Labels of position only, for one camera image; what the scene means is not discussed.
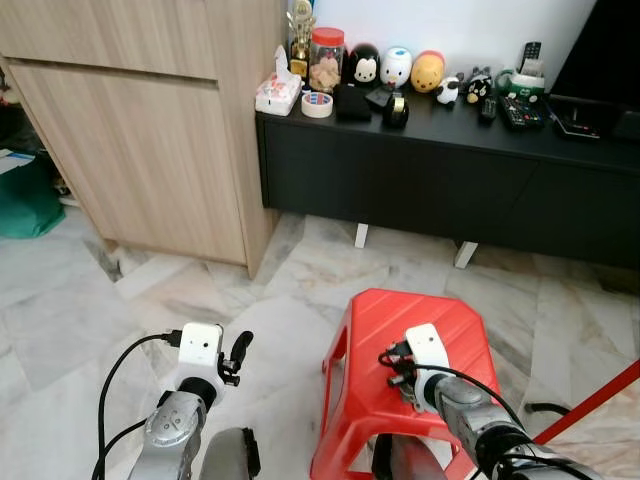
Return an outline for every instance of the red plastic stool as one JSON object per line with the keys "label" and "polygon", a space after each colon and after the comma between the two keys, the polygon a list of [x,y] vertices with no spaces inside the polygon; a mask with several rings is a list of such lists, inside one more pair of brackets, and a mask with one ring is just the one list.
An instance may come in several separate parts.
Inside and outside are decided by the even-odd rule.
{"label": "red plastic stool", "polygon": [[[433,323],[444,343],[451,368],[478,379],[498,392],[482,318],[466,304],[449,298],[388,290],[367,290],[351,300],[322,364],[326,374],[320,441],[311,463],[312,480],[370,480],[371,473],[349,467],[373,435],[395,433],[444,440],[453,459],[448,479],[462,480],[473,464],[437,414],[417,413],[400,392],[387,386],[389,368],[378,355],[405,331]],[[331,418],[332,364],[346,355],[342,391]]]}

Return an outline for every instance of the jar lid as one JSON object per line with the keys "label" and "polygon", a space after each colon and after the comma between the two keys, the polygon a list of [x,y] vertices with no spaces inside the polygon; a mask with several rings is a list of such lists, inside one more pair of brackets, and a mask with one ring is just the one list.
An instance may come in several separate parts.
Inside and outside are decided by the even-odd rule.
{"label": "jar lid", "polygon": [[311,41],[316,45],[341,47],[344,45],[344,32],[339,28],[318,27],[311,32]]}

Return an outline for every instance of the white wall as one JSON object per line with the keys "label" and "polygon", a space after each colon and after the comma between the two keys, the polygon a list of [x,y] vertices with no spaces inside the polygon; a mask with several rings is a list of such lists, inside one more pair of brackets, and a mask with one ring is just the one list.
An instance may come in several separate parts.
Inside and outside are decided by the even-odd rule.
{"label": "white wall", "polygon": [[515,66],[529,41],[541,41],[547,89],[555,81],[595,0],[316,0],[317,26],[337,27],[345,42],[400,45],[417,55],[439,50],[448,72],[473,65],[493,73]]}

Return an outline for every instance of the green bag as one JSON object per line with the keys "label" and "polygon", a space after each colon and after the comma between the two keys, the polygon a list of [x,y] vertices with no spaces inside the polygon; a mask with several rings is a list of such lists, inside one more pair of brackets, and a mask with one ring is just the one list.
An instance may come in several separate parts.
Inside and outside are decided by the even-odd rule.
{"label": "green bag", "polygon": [[0,236],[39,237],[63,218],[64,209],[38,157],[0,174]]}

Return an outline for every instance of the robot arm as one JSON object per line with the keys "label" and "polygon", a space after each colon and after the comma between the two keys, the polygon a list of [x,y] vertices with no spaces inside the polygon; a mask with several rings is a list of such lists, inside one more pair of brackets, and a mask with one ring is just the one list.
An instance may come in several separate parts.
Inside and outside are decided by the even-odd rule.
{"label": "robot arm", "polygon": [[[251,332],[242,333],[233,346],[229,360],[225,360],[221,352],[222,336],[220,325],[185,325],[178,355],[178,390],[165,392],[158,408],[147,419],[142,452],[129,480],[191,478],[191,464],[200,449],[200,433],[207,413],[224,397],[225,385],[239,384],[240,377],[235,374],[240,370],[246,349],[253,339]],[[245,466],[242,467],[240,461],[235,461],[233,465],[223,462],[214,465],[205,459],[200,476],[202,480],[248,480],[257,475],[260,469],[257,445],[250,430],[228,430],[214,437],[207,457],[213,455],[211,449],[214,445],[219,450],[226,449],[227,456],[233,452],[235,456],[244,457]]]}
{"label": "robot arm", "polygon": [[[433,325],[407,331],[404,342],[394,344],[380,358],[396,375],[391,387],[399,387],[417,411],[437,412],[460,440],[474,464],[492,480],[602,480],[590,468],[537,445],[510,413],[492,402],[476,385],[451,373],[424,369],[421,359],[442,358],[442,344]],[[448,367],[432,362],[431,365]]]}

